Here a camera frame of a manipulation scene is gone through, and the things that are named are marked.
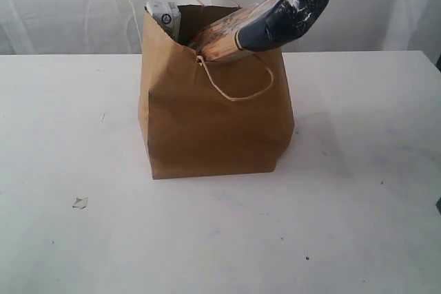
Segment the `dark blue pasta packet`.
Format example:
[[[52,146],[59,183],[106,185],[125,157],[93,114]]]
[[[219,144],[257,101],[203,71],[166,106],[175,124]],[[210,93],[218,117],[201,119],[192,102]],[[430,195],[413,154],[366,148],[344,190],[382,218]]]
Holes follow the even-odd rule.
[[[188,47],[208,62],[280,48],[304,36],[329,0],[264,0],[205,26]]]

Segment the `small white blue packet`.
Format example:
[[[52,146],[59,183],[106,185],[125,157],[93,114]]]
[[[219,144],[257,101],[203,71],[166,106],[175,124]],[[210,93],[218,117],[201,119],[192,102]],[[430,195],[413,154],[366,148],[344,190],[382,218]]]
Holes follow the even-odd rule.
[[[178,41],[181,12],[176,3],[169,1],[147,1],[145,10],[173,40]]]

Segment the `brown paper shopping bag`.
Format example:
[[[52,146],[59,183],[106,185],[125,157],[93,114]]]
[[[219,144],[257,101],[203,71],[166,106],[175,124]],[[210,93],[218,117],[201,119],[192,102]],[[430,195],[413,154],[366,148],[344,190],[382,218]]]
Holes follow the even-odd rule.
[[[273,171],[295,126],[282,52],[200,62],[188,41],[233,8],[179,10],[178,39],[144,15],[138,118],[153,179]]]

